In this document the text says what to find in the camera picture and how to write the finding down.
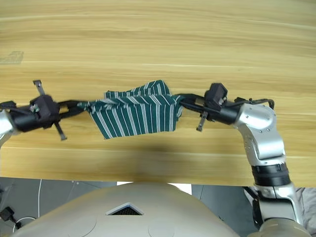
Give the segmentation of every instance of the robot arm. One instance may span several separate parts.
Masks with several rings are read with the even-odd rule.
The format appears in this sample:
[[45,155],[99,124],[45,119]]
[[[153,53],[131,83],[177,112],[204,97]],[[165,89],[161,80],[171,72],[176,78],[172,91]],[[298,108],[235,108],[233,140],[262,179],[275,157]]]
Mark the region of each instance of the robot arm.
[[[56,126],[61,140],[67,139],[59,121],[83,112],[77,107],[80,101],[68,100],[55,102],[51,96],[45,94],[40,80],[33,81],[40,96],[31,100],[29,105],[16,107],[13,101],[0,103],[0,148],[11,137],[20,132],[28,132],[37,128]],[[62,107],[68,111],[60,113]]]
[[[40,96],[23,107],[15,103],[0,104],[0,147],[11,135],[55,125],[61,139],[66,139],[59,121],[83,112],[79,101],[56,103],[45,95],[40,81],[35,81]],[[201,114],[197,130],[208,121],[219,121],[238,129],[255,179],[258,196],[253,202],[254,221],[261,226],[251,237],[310,236],[303,227],[303,218],[285,162],[284,143],[276,128],[274,102],[269,99],[227,100],[227,90],[213,83],[205,96],[181,94],[181,104]],[[59,113],[67,106],[68,112]]]
[[[304,229],[301,209],[285,162],[284,143],[277,131],[274,102],[268,99],[227,101],[227,90],[213,83],[204,98],[192,94],[184,96],[183,106],[199,112],[202,131],[205,120],[231,124],[244,141],[248,162],[258,192],[253,202],[254,222],[260,231],[252,237],[310,236]],[[268,102],[269,107],[262,105]]]

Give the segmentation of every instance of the floor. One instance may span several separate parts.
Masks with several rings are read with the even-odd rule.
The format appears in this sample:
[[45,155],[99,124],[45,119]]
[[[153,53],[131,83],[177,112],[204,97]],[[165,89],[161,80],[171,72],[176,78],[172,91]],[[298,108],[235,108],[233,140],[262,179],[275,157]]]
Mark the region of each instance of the floor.
[[[15,218],[38,216],[40,180],[0,178],[0,210],[10,206]],[[40,192],[40,215],[95,189],[110,187],[116,182],[43,180]],[[192,195],[200,199],[215,215],[241,237],[256,231],[251,205],[241,187],[192,185]],[[13,225],[0,220],[0,237],[12,233]]]

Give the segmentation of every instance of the wood grain surface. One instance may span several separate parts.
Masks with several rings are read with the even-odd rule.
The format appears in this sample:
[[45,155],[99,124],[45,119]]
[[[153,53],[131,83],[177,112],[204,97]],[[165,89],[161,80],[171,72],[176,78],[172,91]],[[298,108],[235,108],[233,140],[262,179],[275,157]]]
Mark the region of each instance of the wood grain surface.
[[[316,187],[313,0],[0,0],[0,101],[40,79],[56,101],[163,79],[173,93],[272,98],[297,186]],[[1,176],[251,185],[238,131],[184,111],[175,132],[105,141],[88,114],[12,137]]]

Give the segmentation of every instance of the white cable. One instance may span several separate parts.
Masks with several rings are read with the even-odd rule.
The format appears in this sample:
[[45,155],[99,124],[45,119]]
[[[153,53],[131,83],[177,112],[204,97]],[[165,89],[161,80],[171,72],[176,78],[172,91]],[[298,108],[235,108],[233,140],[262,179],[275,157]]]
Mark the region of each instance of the white cable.
[[[40,182],[39,182],[39,193],[38,193],[38,215],[39,215],[39,217],[40,217],[40,189],[41,189],[41,183],[42,183],[42,181],[43,181],[43,180],[41,179]],[[27,216],[27,217],[21,218],[21,219],[18,220],[16,223],[19,223],[20,221],[23,221],[23,220],[25,220],[25,219],[36,220],[36,218],[34,218],[34,217]],[[15,227],[16,227],[16,224],[14,224],[12,233],[14,233]]]
[[[34,217],[27,216],[27,217],[21,218],[21,219],[18,220],[16,223],[19,223],[20,221],[23,221],[23,220],[25,220],[25,219],[32,219],[32,220],[35,220]],[[15,231],[15,226],[16,226],[16,224],[14,224],[14,226],[13,226],[13,231],[12,231],[12,233],[14,233],[14,231]]]
[[39,195],[38,195],[38,214],[39,214],[39,217],[40,217],[40,189],[41,189],[41,183],[42,183],[42,179],[40,180],[39,182]]

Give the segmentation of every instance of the striped fabric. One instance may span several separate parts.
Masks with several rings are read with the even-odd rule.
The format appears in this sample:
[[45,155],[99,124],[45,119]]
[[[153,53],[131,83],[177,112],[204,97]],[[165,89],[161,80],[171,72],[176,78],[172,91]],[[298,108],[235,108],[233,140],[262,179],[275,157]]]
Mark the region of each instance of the striped fabric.
[[174,131],[182,113],[182,97],[171,95],[162,80],[126,92],[108,91],[104,99],[79,103],[105,139]]

